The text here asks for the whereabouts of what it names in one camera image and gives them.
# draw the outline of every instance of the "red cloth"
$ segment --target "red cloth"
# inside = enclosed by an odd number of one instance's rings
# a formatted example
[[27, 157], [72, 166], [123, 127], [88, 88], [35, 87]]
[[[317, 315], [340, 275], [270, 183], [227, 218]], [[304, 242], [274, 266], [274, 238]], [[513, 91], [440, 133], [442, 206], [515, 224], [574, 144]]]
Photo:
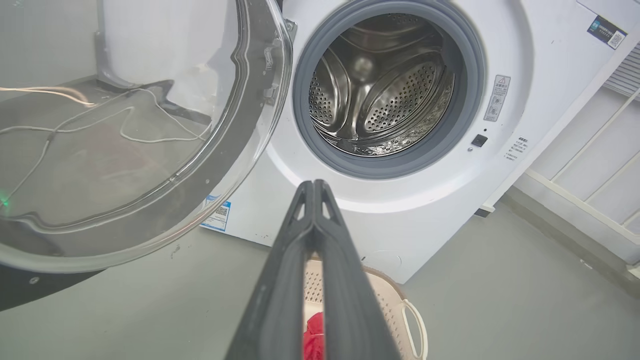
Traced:
[[315, 314], [307, 321], [307, 331], [302, 338], [304, 360], [324, 359], [324, 328], [322, 313]]

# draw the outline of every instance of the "louvered vent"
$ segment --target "louvered vent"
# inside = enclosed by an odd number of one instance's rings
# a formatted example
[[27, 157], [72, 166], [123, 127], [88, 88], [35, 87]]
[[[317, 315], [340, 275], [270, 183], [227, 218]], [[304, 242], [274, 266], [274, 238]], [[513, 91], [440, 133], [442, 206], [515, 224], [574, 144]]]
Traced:
[[[640, 42], [611, 74], [604, 87], [627, 97], [636, 92], [640, 87]], [[640, 101], [640, 95], [636, 96], [636, 101]]]

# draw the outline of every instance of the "gray rubber seal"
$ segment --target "gray rubber seal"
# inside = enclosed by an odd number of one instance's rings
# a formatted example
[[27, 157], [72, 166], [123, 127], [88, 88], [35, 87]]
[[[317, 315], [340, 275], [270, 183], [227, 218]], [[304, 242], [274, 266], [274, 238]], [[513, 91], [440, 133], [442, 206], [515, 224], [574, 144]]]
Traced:
[[[442, 57], [456, 80], [451, 102], [442, 120], [419, 143], [379, 158], [346, 154], [320, 137], [309, 115], [308, 88], [318, 61], [329, 45], [360, 21], [386, 13], [407, 13], [429, 20], [444, 37]], [[473, 121], [483, 94], [483, 48], [476, 32], [451, 4], [441, 1], [356, 0], [336, 10], [311, 36], [302, 51], [293, 80], [294, 116], [311, 151], [329, 166], [347, 175], [389, 179], [421, 170], [447, 154]]]

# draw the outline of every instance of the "beige laundry basket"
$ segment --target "beige laundry basket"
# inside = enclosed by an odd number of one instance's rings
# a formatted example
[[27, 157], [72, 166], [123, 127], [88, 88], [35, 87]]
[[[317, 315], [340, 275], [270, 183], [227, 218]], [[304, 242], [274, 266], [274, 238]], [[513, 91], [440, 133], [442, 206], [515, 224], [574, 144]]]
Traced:
[[[427, 332], [418, 310], [404, 298], [404, 295], [395, 286], [393, 280], [386, 275], [373, 269], [364, 268], [373, 292], [378, 298], [378, 303], [385, 315], [385, 320], [389, 325], [391, 335], [396, 341], [398, 350], [403, 359], [427, 358]], [[314, 314], [323, 311], [323, 282], [322, 282], [322, 262], [309, 260], [305, 269], [305, 307], [304, 307], [304, 329], [307, 329], [307, 320]], [[420, 331], [420, 349], [416, 349], [409, 330], [406, 310], [415, 317]]]

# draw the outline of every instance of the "washing machine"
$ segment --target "washing machine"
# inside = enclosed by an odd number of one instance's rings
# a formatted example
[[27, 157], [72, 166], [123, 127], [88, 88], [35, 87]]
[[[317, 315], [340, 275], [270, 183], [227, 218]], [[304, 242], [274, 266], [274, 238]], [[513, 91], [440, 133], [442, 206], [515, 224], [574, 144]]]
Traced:
[[279, 123], [203, 226], [271, 245], [296, 187], [324, 179], [363, 264], [407, 281], [638, 41], [640, 4], [615, 3], [285, 1]]
[[0, 263], [37, 272], [271, 245], [324, 179], [405, 282], [640, 40], [635, 0], [0, 6]]

